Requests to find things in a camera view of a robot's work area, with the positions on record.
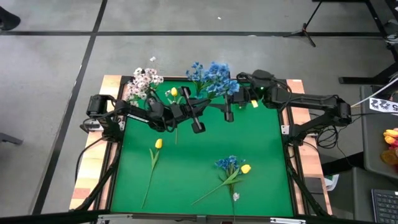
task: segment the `tulip stem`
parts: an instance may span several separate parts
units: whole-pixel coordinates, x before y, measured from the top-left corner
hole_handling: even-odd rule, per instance
[[[205,194],[204,196],[202,196],[201,198],[199,198],[198,200],[194,201],[191,205],[194,205],[195,203],[199,202],[200,200],[204,199],[207,195],[213,193],[214,191],[216,191],[217,189],[219,189],[220,187],[224,186],[225,183],[220,184],[218,187],[216,187],[215,189],[213,189],[211,192],[208,192],[207,194]]]
[[[154,173],[154,170],[152,169],[151,172],[150,172],[150,176],[149,176],[149,183],[148,183],[147,192],[145,193],[144,201],[142,202],[141,208],[144,208],[145,201],[147,200],[148,191],[149,191],[149,186],[150,186],[150,183],[151,183],[151,181],[152,181],[152,174],[153,174],[153,173]]]

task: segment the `white cable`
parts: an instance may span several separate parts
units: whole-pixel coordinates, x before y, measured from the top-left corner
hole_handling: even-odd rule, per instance
[[[385,88],[391,86],[391,85],[392,85],[394,82],[396,82],[396,81],[398,81],[398,78],[394,79],[394,81],[388,83],[385,87],[381,88],[379,91],[377,91],[377,92],[373,93],[372,95],[368,96],[367,98],[365,98],[365,99],[363,99],[363,100],[357,102],[356,104],[352,105],[351,107],[354,107],[354,106],[356,106],[356,105],[360,105],[361,103],[363,103],[363,102],[365,102],[366,100],[368,100],[370,97],[375,96],[376,94],[378,94],[378,93],[380,93],[381,91],[383,91]]]

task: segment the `gray floor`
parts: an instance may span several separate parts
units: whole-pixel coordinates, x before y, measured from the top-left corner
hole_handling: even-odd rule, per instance
[[[386,21],[391,15],[380,2],[374,2],[375,8]],[[0,6],[21,16],[17,30],[89,31],[100,4],[100,0],[0,0]],[[109,0],[99,29],[288,32],[298,29],[315,7],[310,0]],[[377,31],[367,7],[358,3],[324,3],[308,29]],[[88,39],[0,35],[5,52],[0,54],[0,131],[24,139],[18,147],[0,145],[2,217],[29,213]],[[340,85],[337,78],[371,77],[393,62],[380,38],[313,39],[317,48],[304,38],[97,37],[43,212],[68,210],[75,162],[86,141],[78,126],[105,74],[131,75],[137,67],[154,67],[161,75],[183,75],[194,61],[214,60],[229,63],[232,74],[260,68],[278,78],[302,79],[307,93],[339,94],[355,103],[359,86]],[[149,61],[152,56],[155,62]],[[339,145],[347,155],[362,151],[359,121],[341,132]],[[320,151],[322,161],[343,157],[336,149]]]

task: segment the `tripod stand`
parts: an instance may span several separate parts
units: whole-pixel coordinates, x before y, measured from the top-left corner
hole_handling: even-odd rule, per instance
[[[310,19],[308,20],[308,22],[304,23],[303,27],[300,30],[292,32],[291,34],[285,35],[284,37],[293,37],[293,36],[301,36],[302,37],[302,36],[305,36],[310,41],[310,44],[312,45],[312,47],[316,47],[314,41],[312,41],[310,35],[307,33],[307,27],[308,27],[309,23],[311,22],[312,18],[314,17],[315,13],[318,11],[319,6],[321,6],[321,3],[322,3],[322,1],[319,2],[317,8],[312,13],[312,15],[311,15]]]

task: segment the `wooden table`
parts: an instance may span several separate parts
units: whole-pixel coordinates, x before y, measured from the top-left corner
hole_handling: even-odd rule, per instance
[[[112,95],[115,98],[117,98],[121,77],[122,77],[121,75],[105,75],[99,93],[102,95]],[[287,80],[287,84],[291,87],[294,93],[304,93],[304,87],[301,80]],[[108,111],[111,110],[113,110],[113,106],[109,103]],[[292,108],[292,114],[296,124],[302,124],[310,120],[310,114],[308,112],[308,109]],[[284,111],[285,124],[288,124],[287,121],[288,121],[287,112]],[[86,146],[93,143],[100,137],[101,137],[101,132],[99,131],[89,133]],[[316,146],[314,138],[307,137],[305,141]],[[100,179],[101,168],[104,162],[105,149],[106,149],[106,141],[100,141],[84,153],[78,172],[78,178],[75,185],[75,190],[72,195],[70,209],[76,208],[79,205],[81,205],[84,199],[90,194],[90,192],[94,189],[95,185],[98,183]],[[111,156],[109,157],[109,164],[113,160],[112,155],[114,154],[115,150],[116,150],[116,144],[113,144],[111,150]],[[304,177],[321,178],[323,193],[325,195],[327,212],[331,214],[330,202],[326,191],[325,182],[323,180],[322,167],[318,152],[314,148],[306,144],[300,146],[299,151],[300,151],[300,158],[301,158]],[[289,152],[292,155],[293,149],[290,148]],[[296,166],[294,159],[292,159],[292,163],[294,166]],[[106,197],[108,195],[107,194],[108,189],[109,189],[109,181],[104,186],[103,194],[101,196],[101,201],[99,203],[99,209],[105,209],[105,202],[106,202]],[[304,214],[302,194],[300,193],[300,190],[296,184],[295,184],[295,194],[296,194],[298,213]]]

